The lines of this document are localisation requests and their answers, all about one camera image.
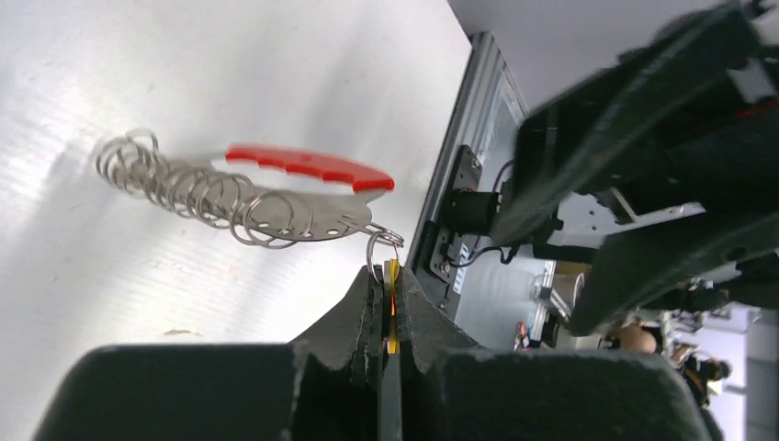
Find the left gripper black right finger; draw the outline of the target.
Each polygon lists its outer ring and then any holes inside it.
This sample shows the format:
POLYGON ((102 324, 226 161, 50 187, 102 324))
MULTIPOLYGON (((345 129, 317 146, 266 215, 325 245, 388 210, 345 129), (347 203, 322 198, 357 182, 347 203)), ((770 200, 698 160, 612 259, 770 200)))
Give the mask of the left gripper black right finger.
POLYGON ((407 440, 707 440, 662 358, 608 350, 490 350, 415 275, 396 282, 407 440))

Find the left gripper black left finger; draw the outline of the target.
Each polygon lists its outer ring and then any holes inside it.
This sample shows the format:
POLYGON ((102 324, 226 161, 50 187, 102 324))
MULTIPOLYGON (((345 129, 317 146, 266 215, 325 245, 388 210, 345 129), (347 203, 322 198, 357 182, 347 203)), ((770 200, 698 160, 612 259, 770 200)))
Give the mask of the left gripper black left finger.
POLYGON ((80 358, 38 440, 376 440, 384 275, 287 344, 109 345, 80 358))

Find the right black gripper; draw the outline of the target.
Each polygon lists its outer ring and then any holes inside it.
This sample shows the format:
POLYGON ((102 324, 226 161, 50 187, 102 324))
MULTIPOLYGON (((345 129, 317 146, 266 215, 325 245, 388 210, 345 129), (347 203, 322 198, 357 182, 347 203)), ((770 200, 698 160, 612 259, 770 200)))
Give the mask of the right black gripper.
POLYGON ((694 14, 536 109, 516 139, 496 243, 533 233, 572 192, 626 189, 631 206, 701 212, 608 236, 568 320, 574 336, 688 277, 778 247, 778 64, 740 1, 694 14))

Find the key with yellow tag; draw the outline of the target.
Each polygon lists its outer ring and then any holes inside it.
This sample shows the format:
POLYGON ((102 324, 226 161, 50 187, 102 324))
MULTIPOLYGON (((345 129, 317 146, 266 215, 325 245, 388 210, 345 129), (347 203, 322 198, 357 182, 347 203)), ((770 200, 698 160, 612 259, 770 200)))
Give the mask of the key with yellow tag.
POLYGON ((368 224, 366 260, 368 273, 381 288, 381 337, 385 352, 396 356, 400 352, 399 331, 396 313, 397 280, 401 271, 400 248, 404 239, 396 232, 373 222, 368 224), (374 250, 377 244, 390 246, 394 257, 380 266, 374 263, 374 250))

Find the metal keyring with red handle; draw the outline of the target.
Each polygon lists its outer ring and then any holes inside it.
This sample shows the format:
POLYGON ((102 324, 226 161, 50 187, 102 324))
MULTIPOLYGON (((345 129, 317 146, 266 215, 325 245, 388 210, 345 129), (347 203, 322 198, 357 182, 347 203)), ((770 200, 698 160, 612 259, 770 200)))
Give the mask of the metal keyring with red handle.
POLYGON ((137 128, 98 144, 95 169, 121 192, 180 218, 228 231, 245 245, 284 249, 364 233, 372 244, 403 246, 399 234, 372 220, 368 206, 392 191, 394 180, 341 156, 238 143, 224 153, 170 158, 162 154, 151 130, 137 128), (245 174, 220 170, 213 164, 216 160, 347 185, 351 191, 264 187, 245 174))

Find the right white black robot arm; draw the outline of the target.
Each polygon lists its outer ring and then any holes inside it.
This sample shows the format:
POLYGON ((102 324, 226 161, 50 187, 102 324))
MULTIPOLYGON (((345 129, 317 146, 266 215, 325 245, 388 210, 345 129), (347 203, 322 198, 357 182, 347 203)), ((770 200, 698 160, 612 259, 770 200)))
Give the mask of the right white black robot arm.
POLYGON ((778 4, 682 15, 535 109, 491 238, 590 266, 574 335, 775 252, 778 4))

